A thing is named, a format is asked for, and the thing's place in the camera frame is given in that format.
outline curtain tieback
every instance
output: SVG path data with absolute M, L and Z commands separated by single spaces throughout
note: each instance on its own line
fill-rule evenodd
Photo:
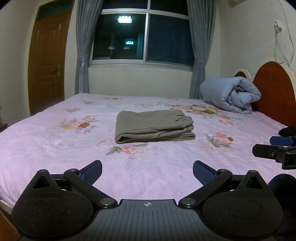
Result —
M 204 58 L 196 57 L 194 62 L 201 63 L 201 64 L 206 64 L 207 61 Z
M 87 57 L 88 57 L 88 55 L 84 52 L 77 53 L 77 58 L 87 58 Z

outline curtain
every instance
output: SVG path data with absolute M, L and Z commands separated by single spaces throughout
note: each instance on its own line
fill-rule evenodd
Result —
M 213 39 L 216 0 L 187 0 L 187 6 L 194 54 L 189 98 L 202 99 L 200 85 L 205 80 L 205 65 Z
M 76 17 L 77 65 L 75 94 L 89 93 L 89 55 L 103 0 L 78 0 Z

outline door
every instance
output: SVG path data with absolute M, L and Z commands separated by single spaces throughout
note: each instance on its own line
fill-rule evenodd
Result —
M 28 65 L 31 115 L 65 99 L 64 66 L 70 16 L 71 11 L 67 11 L 42 20 L 36 18 Z

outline gray ribbed plate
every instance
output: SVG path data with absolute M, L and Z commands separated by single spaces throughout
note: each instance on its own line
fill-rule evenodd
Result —
M 99 211 L 84 231 L 64 241 L 174 240 L 228 239 L 210 231 L 195 211 L 178 208 L 173 200 L 122 200 L 119 207 Z

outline triangular cutout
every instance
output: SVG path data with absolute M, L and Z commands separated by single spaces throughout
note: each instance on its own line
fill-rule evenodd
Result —
M 37 182 L 33 186 L 34 189 L 49 187 L 49 182 L 44 175 L 39 176 Z
M 263 189 L 256 176 L 252 176 L 248 181 L 247 188 Z

